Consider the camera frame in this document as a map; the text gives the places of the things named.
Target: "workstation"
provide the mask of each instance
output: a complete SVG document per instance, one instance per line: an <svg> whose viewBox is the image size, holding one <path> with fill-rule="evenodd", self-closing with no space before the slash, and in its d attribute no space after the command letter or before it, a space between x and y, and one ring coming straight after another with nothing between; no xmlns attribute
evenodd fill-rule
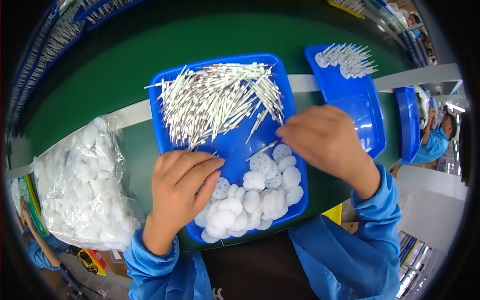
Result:
<svg viewBox="0 0 480 300"><path fill-rule="evenodd" d="M90 21L91 28L84 30L82 36L49 66L22 108L13 109L21 113L12 118L15 120L12 134L20 134L28 149L21 155L14 153L18 141L11 141L12 176L31 174L30 178L34 179L34 173L18 174L15 170L25 170L28 166L27 169L33 171L34 156L42 156L58 141L82 130L99 116L115 116L121 120L118 144L124 157L120 185L129 198L136 199L142 215L147 216L153 208L152 172L160 153L152 121L152 114L157 112L150 109L151 97L144 86L150 84L155 74L224 56L273 53L285 66L292 100L296 111L301 113L311 105L321 106L329 101L324 98L328 88L322 89L316 81L304 49L308 45L332 43L368 46L371 60L375 60L378 69L371 74L370 81L375 88L376 95L372 98L377 99L381 111L377 117L383 123L384 134L384 145L373 158L387 170L395 169L403 158L403 128L396 93L392 89L424 82L388 86L386 76L404 78L402 72L416 70L418 64L409 56L405 45L380 30L372 19L353 17L327 1L307 1L311 10L280 7L275 14L262 12L263 7L268 7L268 1L257 3L258 11L255 12L245 12L236 4L202 6L193 2L187 11L179 11L171 3L167 6L171 6L173 13L160 19L156 13L164 4L141 2L104 23L93 26L97 23ZM244 42L245 32L248 32L248 42ZM418 147L419 139L417 143L410 148ZM252 149L252 155L258 150ZM330 210L332 219L340 219L341 204L350 198L351 187L310 165L306 165L306 174L308 205L299 216L267 230L212 244L193 239L187 229L182 228L178 232L180 251L209 250L258 240L319 214L327 212L328 215Z"/></svg>

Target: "clear plastic bag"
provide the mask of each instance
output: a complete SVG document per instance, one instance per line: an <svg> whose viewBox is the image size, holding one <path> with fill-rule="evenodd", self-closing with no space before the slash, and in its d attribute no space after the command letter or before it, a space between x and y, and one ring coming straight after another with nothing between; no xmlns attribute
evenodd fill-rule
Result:
<svg viewBox="0 0 480 300"><path fill-rule="evenodd" d="M125 158L116 117L95 118L81 131L34 158L34 173L48 230L86 249L124 251L143 216L123 192Z"/></svg>

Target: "hand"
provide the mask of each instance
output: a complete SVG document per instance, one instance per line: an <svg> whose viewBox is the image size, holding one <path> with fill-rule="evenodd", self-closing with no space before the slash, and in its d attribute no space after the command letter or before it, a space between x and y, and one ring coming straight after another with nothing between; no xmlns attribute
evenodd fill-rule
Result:
<svg viewBox="0 0 480 300"><path fill-rule="evenodd" d="M178 231L205 208L223 163L206 152L177 150L160 155L152 175L153 211L143 233L151 253L167 254Z"/></svg>
<svg viewBox="0 0 480 300"><path fill-rule="evenodd" d="M346 181L362 199L372 197L380 173L363 150L350 116L330 105L312 106L276 134L310 165Z"/></svg>
<svg viewBox="0 0 480 300"><path fill-rule="evenodd" d="M434 108L430 108L428 110L428 118L429 118L430 121L432 121L435 118L435 109Z"/></svg>
<svg viewBox="0 0 480 300"><path fill-rule="evenodd" d="M24 197L20 197L20 219L22 220L23 226L27 226L30 222L30 208L28 207L28 203L25 202Z"/></svg>

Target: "blue plastic tray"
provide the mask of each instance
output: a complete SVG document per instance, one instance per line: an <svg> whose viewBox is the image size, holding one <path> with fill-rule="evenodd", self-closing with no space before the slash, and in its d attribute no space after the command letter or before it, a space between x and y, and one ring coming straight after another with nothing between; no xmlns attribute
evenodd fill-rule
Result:
<svg viewBox="0 0 480 300"><path fill-rule="evenodd" d="M395 89L400 125L400 155L405 164L409 164L420 149L420 119L418 116L417 95L413 86Z"/></svg>
<svg viewBox="0 0 480 300"><path fill-rule="evenodd" d="M305 56L312 67L325 104L343 110L353 119L363 149L375 159L386 147L384 117L372 76L345 79L339 66L320 68L315 54L330 45L308 45Z"/></svg>
<svg viewBox="0 0 480 300"><path fill-rule="evenodd" d="M285 120L290 116L294 115L297 112L297 109L295 107L293 94L290 89L290 83L288 82L287 71L285 70L282 60L280 60L280 58L274 54L250 53L226 56L189 63L187 65L187 68L190 68L192 70L195 67L208 66L213 63L250 64L253 62L276 64L275 67L273 67L272 72L276 74L276 76L273 78L276 82L276 85L278 85L280 92L285 97L284 99L282 99ZM150 84L156 84L158 82L161 82L163 77L165 77L165 79L176 78L178 73L180 73L183 69L183 67L184 66L181 65L158 73L152 78ZM148 95L150 97L153 127L155 131L158 150L160 153L164 153L165 151L173 150L174 146L170 143L167 130L162 125L163 114L160 112L160 101L157 101L155 103L155 100L160 95L161 90L161 87L151 87L148 89ZM198 149L199 151L206 151L210 153L217 151L220 157L225 159L225 164L222 168L220 168L220 171L222 172L221 176L227 178L230 184L236 183L238 186L242 186L243 174L245 174L245 172L247 171L250 171L249 163L245 160L266 145L278 139L275 136L275 130L279 127L278 123L276 121L273 121L272 118L267 117L252 135L248 144L245 144L245 141L250 134L250 129L252 128L254 123L255 118L245 118L240 123L241 125L239 128L229 131L226 135L218 135L213 144L210 144L209 141L207 141ZM266 153L271 156L273 149L274 148L270 148L266 151ZM294 204L288 208L288 212L286 215L284 215L280 219L273 221L272 226L292 220L300 216L305 211L308 205L307 166L303 158L301 158L295 153L293 155L297 159L296 167L300 170L301 173L300 186L302 186L304 194L302 199L297 204ZM187 224L186 229L192 239L197 242L205 243L201 238L201 234L203 231L202 227L198 227L192 221ZM250 234L256 231L256 229L250 230L246 234Z"/></svg>

